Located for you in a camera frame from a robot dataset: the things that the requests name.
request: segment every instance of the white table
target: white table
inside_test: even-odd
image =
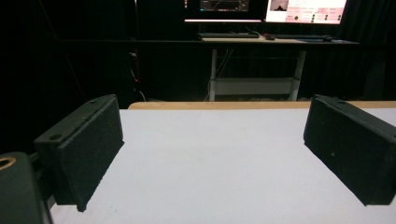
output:
[[[312,42],[306,42],[296,39],[276,39],[266,40],[264,37],[260,38],[203,38],[205,42],[209,43],[251,43],[256,45],[266,45],[273,47],[279,44],[294,44],[294,45],[311,45]],[[323,45],[339,45],[348,44],[355,45],[356,42],[334,40],[332,42],[321,42]],[[297,100],[297,94],[300,89],[300,82],[304,69],[306,50],[299,50],[297,63],[293,76],[289,77],[262,77],[262,78],[220,78],[217,77],[217,60],[218,50],[212,49],[212,62],[210,73],[210,88],[209,101],[214,102],[216,95],[241,95],[241,94],[288,94],[290,101]]]
[[[364,206],[304,145],[307,108],[164,108],[121,110],[125,145],[56,224],[396,223],[396,202]],[[396,125],[396,108],[365,110]]]

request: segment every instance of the white desk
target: white desk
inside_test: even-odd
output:
[[[84,213],[51,208],[56,224],[396,223],[396,202],[363,206],[304,145],[304,106],[155,105],[121,110],[125,145]],[[365,110],[396,125],[395,107]]]
[[[295,39],[276,39],[265,40],[260,38],[203,38],[205,42],[211,43],[254,43],[258,45],[273,46],[277,44],[297,44],[309,45],[309,42]],[[324,45],[336,44],[357,44],[354,42],[323,42]],[[294,75],[290,77],[278,78],[218,78],[217,59],[218,50],[212,49],[212,62],[210,74],[209,101],[214,102],[216,95],[235,95],[235,94],[288,94],[290,101],[296,101],[300,88],[301,76],[304,68],[306,50],[300,50],[296,58],[297,64]]]

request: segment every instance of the table edge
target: table edge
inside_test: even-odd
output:
[[[358,108],[396,108],[396,101],[350,101]],[[236,110],[236,109],[299,109],[311,102],[136,102],[133,110]]]

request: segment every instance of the black object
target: black object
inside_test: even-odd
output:
[[[274,35],[265,35],[264,38],[266,40],[275,40],[275,36]]]
[[[199,33],[199,38],[259,38],[253,33]]]
[[[396,22],[388,29],[387,44],[396,46]],[[385,76],[384,76],[384,91],[382,100],[396,100],[396,50],[390,50],[386,53],[385,59]]]
[[[0,222],[52,223],[25,153],[0,155]]]
[[[305,145],[361,200],[390,204],[396,192],[396,128],[345,101],[316,95]]]
[[[197,22],[199,24],[207,22],[221,24],[260,24],[262,23],[262,19],[265,18],[266,6],[264,3],[265,1],[262,0],[186,1],[185,10],[183,11],[184,22]]]
[[[322,40],[326,42],[332,41],[330,35],[274,35],[276,39],[307,39],[307,40]]]
[[[35,148],[54,173],[56,203],[76,204],[83,212],[122,145],[115,95],[87,102],[39,136]]]

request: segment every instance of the monitor screen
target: monitor screen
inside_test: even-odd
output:
[[[262,0],[184,0],[184,22],[262,22]]]
[[[266,22],[340,24],[347,0],[268,0]]]

